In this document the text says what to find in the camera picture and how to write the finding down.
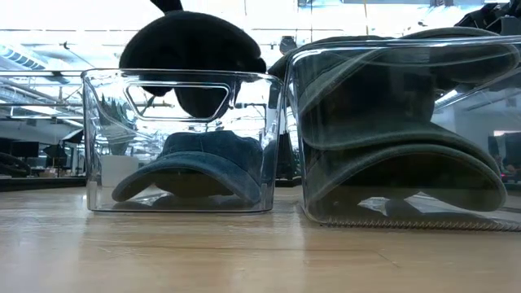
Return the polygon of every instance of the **wooden table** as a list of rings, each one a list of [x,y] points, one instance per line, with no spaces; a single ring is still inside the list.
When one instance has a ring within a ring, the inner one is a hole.
[[[0,292],[520,292],[521,234],[332,229],[299,188],[258,215],[92,213],[0,193]]]

